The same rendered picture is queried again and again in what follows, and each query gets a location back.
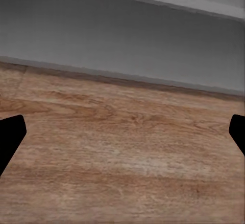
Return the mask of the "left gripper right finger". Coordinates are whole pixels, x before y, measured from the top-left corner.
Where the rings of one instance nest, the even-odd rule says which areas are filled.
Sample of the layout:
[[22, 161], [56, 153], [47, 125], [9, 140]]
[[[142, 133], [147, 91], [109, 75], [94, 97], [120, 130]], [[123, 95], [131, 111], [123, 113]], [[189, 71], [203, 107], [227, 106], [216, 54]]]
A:
[[245, 155], [245, 117], [234, 114], [230, 123], [229, 133]]

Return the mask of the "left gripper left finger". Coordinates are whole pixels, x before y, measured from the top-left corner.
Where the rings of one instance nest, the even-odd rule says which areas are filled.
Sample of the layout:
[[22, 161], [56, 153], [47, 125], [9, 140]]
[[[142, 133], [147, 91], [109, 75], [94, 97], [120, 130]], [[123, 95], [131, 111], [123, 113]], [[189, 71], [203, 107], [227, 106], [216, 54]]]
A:
[[26, 134], [22, 114], [0, 120], [0, 176]]

